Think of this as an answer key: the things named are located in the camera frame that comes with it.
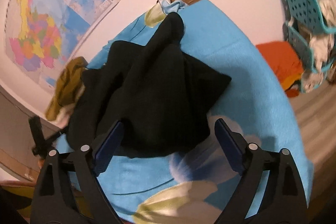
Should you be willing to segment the olive green garment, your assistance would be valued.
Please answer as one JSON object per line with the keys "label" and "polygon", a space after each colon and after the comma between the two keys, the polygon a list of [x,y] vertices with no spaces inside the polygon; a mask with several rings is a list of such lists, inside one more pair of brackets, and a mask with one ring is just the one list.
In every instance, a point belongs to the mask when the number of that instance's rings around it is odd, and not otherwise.
{"label": "olive green garment", "polygon": [[45,111],[46,120],[56,121],[60,109],[74,101],[75,93],[83,84],[81,75],[88,65],[84,57],[72,59],[56,81],[54,95]]}

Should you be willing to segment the orange cushion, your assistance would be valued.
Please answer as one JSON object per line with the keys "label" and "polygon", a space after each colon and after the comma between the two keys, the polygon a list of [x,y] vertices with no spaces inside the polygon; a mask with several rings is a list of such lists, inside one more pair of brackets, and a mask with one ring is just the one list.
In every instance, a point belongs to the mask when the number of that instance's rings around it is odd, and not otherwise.
{"label": "orange cushion", "polygon": [[292,46],[288,42],[268,42],[258,44],[256,48],[276,75],[287,97],[299,96],[303,65]]}

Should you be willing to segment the cream white garment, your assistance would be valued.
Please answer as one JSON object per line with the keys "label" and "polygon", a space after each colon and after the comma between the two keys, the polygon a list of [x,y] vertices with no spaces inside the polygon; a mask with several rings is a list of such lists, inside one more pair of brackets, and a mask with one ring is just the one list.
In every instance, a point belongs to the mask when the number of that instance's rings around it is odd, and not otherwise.
{"label": "cream white garment", "polygon": [[60,109],[60,112],[56,118],[56,125],[60,128],[64,128],[68,125],[69,119],[74,112],[75,106],[78,103],[78,100],[84,93],[85,86],[82,84],[79,90],[75,93],[75,98],[71,104],[68,104]]}

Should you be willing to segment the colourful wall map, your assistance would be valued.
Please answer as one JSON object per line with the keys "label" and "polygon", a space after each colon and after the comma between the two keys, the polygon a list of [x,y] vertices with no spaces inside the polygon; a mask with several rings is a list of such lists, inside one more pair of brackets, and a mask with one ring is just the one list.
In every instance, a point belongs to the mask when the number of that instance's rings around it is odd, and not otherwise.
{"label": "colourful wall map", "polygon": [[5,53],[52,93],[66,63],[120,0],[9,0]]}

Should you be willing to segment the teal perforated storage rack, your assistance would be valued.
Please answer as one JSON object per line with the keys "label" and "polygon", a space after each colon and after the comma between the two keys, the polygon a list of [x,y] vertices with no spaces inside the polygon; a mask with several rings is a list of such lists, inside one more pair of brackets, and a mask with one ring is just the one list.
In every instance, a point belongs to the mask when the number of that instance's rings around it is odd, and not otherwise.
{"label": "teal perforated storage rack", "polygon": [[335,63],[335,0],[284,0],[285,38],[302,61],[301,92],[327,78]]}

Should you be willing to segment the grey door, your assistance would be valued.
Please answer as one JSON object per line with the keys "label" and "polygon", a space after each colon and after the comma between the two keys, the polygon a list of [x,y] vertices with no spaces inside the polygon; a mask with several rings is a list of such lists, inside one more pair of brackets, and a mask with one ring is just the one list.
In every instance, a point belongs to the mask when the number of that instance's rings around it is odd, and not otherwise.
{"label": "grey door", "polygon": [[35,114],[1,90],[1,168],[23,181],[35,181],[39,174],[38,158],[29,118]]}

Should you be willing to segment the black coat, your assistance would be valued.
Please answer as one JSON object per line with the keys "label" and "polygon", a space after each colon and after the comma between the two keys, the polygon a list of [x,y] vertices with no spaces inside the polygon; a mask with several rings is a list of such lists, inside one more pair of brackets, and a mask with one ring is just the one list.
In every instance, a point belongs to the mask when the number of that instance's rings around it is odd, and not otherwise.
{"label": "black coat", "polygon": [[70,117],[72,149],[91,144],[120,121],[119,155],[187,153],[210,135],[207,114],[231,82],[184,53],[185,26],[172,12],[146,45],[114,42],[100,69],[82,73],[84,93]]}

